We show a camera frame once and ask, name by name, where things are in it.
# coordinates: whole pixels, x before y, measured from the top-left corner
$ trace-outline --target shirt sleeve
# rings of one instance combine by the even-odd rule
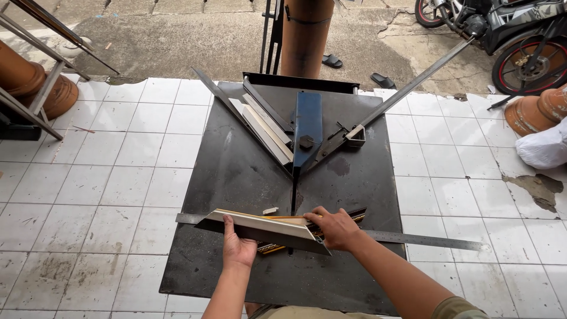
[[[461,297],[453,296],[435,308],[431,319],[490,319],[486,313]]]

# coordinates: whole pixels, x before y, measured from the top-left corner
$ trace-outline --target black slipper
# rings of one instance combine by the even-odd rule
[[[338,59],[334,54],[329,56],[323,55],[322,62],[324,65],[328,65],[333,69],[340,69],[342,67],[342,61]]]
[[[378,85],[383,89],[394,89],[396,90],[396,85],[393,83],[390,78],[380,75],[378,73],[373,73],[370,78],[372,81],[378,83]]]

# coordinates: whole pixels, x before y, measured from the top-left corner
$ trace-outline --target white plastic bag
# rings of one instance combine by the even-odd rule
[[[567,117],[555,127],[517,140],[516,152],[526,164],[540,170],[567,163]]]

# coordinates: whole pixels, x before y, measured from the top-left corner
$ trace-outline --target steel ruler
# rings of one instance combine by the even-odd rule
[[[205,215],[179,213],[177,214],[175,221],[182,224],[196,225],[204,218]],[[363,230],[368,234],[368,236],[370,236],[370,238],[380,242],[393,242],[398,244],[414,244],[475,251],[491,251],[490,245],[476,241],[456,240],[442,237],[429,237],[391,232],[379,232],[376,230]]]

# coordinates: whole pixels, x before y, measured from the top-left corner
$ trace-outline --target motorcycle wheel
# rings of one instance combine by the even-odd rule
[[[437,15],[437,9],[433,7],[432,0],[416,0],[417,23],[426,28],[438,28],[444,25],[441,17]]]
[[[514,94],[567,61],[567,39],[556,37],[546,42],[535,64],[535,69],[525,72],[524,66],[518,65],[518,63],[525,60],[524,54],[532,54],[541,40],[541,36],[536,36],[519,41],[506,49],[496,59],[494,67],[492,67],[492,82],[498,91],[504,94]],[[540,95],[541,92],[560,87],[566,82],[567,69],[557,76],[549,78],[538,87],[527,90],[524,95]]]

